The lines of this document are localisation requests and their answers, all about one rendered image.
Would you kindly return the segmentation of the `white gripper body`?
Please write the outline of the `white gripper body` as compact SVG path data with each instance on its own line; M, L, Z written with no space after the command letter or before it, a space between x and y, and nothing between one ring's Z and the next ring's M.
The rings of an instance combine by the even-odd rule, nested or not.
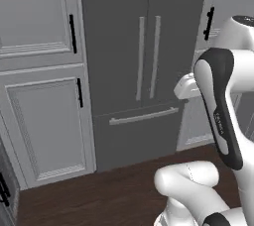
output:
M184 75L174 89L175 95L179 99L190 99L200 96L199 88L196 85L193 73Z

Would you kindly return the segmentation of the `dark grey fridge door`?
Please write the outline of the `dark grey fridge door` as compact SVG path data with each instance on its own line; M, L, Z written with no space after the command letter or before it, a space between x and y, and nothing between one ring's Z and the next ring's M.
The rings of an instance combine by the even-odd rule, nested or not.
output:
M92 112L136 108L139 17L148 0L82 0Z
M191 71L202 6L203 0L149 0L142 91L146 106L177 100L174 88ZM155 95L150 99L156 16L161 16L161 35Z

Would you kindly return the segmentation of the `dark grey fridge drawer front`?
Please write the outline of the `dark grey fridge drawer front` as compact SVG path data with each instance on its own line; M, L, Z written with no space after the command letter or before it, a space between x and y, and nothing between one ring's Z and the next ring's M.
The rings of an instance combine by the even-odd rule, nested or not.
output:
M109 125L111 118L128 118L170 109L179 112L134 123ZM104 172L173 154L177 149L185 103L177 100L139 109L95 116L93 131L96 170Z

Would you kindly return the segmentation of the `dark grey cabinet front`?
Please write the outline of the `dark grey cabinet front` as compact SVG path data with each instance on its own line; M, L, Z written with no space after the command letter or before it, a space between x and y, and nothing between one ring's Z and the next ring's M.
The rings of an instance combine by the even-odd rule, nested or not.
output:
M9 161L8 155L0 139L0 172L7 183L11 196L10 206L0 202L0 226L17 226L20 186Z

